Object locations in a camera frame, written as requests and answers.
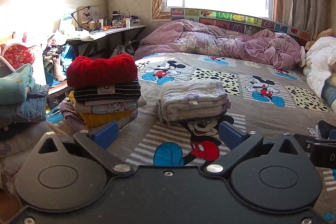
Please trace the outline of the white floral padded garment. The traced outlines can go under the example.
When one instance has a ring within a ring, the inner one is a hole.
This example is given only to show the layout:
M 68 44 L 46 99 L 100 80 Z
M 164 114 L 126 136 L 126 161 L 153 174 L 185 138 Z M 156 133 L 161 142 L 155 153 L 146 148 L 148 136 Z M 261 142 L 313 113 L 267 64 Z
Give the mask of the white floral padded garment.
M 171 81 L 162 85 L 156 106 L 159 120 L 172 123 L 219 116 L 231 100 L 218 80 Z

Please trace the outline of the black folded garment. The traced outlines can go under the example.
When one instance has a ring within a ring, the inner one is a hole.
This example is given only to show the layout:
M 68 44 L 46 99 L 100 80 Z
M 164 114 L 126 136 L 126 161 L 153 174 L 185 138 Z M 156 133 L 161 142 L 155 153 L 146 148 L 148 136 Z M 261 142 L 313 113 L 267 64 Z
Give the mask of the black folded garment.
M 319 121 L 318 129 L 319 129 L 319 134 L 321 135 L 322 138 L 329 139 L 330 133 L 332 131 L 335 131 L 336 127 L 327 123 L 326 121 Z

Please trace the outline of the dark side desk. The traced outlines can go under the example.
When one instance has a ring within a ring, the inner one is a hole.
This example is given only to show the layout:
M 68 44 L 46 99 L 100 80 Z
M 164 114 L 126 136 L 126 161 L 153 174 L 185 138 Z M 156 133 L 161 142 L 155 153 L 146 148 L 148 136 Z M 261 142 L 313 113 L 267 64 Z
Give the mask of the dark side desk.
M 86 38 L 70 38 L 66 43 L 71 45 L 75 56 L 95 57 L 103 54 L 109 56 L 112 54 L 111 43 L 112 36 L 120 35 L 120 42 L 122 45 L 126 43 L 126 33 L 130 31 L 137 31 L 132 40 L 136 40 L 140 34 L 147 28 L 147 25 L 139 25 L 125 28 L 114 28 L 107 31 L 91 32 L 90 36 Z

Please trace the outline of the pile of rolled quilts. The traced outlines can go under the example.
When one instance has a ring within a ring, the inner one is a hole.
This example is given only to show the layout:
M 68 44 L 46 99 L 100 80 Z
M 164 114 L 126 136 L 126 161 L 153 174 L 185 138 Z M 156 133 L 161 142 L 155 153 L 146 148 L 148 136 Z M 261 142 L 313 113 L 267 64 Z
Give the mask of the pile of rolled quilts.
M 301 67 L 311 90 L 335 111 L 335 30 L 324 30 L 306 43 Z

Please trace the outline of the folded blue denim jeans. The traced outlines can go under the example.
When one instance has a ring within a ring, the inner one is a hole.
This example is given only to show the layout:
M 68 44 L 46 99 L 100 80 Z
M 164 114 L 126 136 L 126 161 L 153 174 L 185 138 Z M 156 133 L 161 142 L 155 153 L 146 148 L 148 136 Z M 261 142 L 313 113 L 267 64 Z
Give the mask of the folded blue denim jeans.
M 42 122 L 46 119 L 48 85 L 35 84 L 23 102 L 1 105 L 1 127 L 12 123 Z

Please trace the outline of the purple floral duvet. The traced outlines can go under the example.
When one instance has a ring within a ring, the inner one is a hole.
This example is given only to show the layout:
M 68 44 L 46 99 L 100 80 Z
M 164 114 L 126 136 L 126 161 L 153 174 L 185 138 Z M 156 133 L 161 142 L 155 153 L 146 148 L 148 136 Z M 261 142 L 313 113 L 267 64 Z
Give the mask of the purple floral duvet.
M 170 21 L 140 41 L 135 58 L 154 53 L 185 52 L 230 57 L 292 70 L 304 51 L 287 34 L 261 30 L 254 35 L 225 30 L 190 20 Z

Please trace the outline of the black white striped garment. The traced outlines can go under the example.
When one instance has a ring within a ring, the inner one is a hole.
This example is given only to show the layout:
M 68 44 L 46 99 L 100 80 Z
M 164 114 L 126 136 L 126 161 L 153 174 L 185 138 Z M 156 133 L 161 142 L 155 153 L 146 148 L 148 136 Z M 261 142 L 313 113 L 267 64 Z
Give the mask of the black white striped garment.
M 138 100 L 141 97 L 141 85 L 136 79 L 129 83 L 109 86 L 88 86 L 74 89 L 73 97 L 78 103 L 100 100 Z

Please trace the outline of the Mickey Mouse bed blanket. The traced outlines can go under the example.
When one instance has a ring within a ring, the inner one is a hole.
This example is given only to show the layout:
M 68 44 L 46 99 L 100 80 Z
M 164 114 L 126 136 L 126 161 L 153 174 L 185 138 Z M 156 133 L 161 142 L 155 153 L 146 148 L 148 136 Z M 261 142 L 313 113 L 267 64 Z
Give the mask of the Mickey Mouse bed blanket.
M 154 53 L 135 64 L 146 105 L 108 147 L 133 174 L 109 179 L 89 215 L 108 223 L 335 223 L 335 169 L 315 166 L 321 194 L 314 206 L 297 211 L 252 206 L 231 189 L 228 178 L 203 171 L 230 152 L 219 137 L 222 122 L 267 138 L 285 133 L 320 138 L 319 121 L 335 124 L 335 114 L 301 73 L 182 52 Z M 161 122 L 156 102 L 162 85 L 189 80 L 220 81 L 231 108 L 215 117 Z

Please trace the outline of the yellow folded garment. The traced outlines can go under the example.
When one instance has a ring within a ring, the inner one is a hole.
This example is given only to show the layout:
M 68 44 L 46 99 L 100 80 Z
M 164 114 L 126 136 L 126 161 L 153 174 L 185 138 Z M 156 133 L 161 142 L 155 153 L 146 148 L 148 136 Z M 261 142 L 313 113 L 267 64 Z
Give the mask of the yellow folded garment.
M 134 112 L 135 110 L 121 111 L 111 114 L 80 113 L 79 117 L 84 120 L 84 123 L 88 128 L 94 128 L 111 121 L 118 121 L 121 118 L 133 114 Z

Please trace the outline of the red knitted folded sweater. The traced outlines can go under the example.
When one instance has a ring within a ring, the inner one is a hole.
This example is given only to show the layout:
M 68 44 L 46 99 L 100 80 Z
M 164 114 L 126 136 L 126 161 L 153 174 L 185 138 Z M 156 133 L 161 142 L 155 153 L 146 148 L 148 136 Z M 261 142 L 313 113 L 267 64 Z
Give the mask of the red knitted folded sweater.
M 135 60 L 127 53 L 95 60 L 78 56 L 66 71 L 67 85 L 74 89 L 128 83 L 136 80 L 137 75 Z

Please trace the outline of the teal folded garment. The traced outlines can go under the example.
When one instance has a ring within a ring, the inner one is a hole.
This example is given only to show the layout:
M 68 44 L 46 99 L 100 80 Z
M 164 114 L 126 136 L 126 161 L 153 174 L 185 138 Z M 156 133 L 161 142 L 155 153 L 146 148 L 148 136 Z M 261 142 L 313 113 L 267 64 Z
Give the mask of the teal folded garment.
M 25 101 L 34 84 L 33 67 L 30 64 L 25 64 L 8 76 L 2 77 L 1 105 L 13 105 Z

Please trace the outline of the colourful alphabet foam headboard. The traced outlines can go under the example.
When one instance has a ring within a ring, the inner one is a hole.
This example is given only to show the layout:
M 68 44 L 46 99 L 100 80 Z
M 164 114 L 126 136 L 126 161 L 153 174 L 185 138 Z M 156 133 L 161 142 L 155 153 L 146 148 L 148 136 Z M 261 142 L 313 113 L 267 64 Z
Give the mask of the colourful alphabet foam headboard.
M 232 12 L 173 7 L 170 9 L 170 18 L 171 20 L 186 19 L 248 35 L 254 35 L 261 30 L 281 32 L 291 36 L 301 46 L 305 46 L 307 42 L 312 40 L 312 34 L 305 30 L 274 22 L 270 19 Z

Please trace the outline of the black desk lamp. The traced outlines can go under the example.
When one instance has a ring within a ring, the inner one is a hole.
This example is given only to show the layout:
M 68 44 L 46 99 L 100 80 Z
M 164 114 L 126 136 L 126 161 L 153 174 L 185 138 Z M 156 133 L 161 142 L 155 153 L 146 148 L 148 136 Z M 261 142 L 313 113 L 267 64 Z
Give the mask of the black desk lamp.
M 76 26 L 76 30 L 78 31 L 82 31 L 83 30 L 83 25 L 81 23 L 81 15 L 80 15 L 80 12 L 84 11 L 84 10 L 90 10 L 91 9 L 91 6 L 84 6 L 82 8 L 79 8 L 75 11 L 73 11 L 71 13 L 71 17 L 72 19 L 75 21 L 75 23 L 77 24 Z

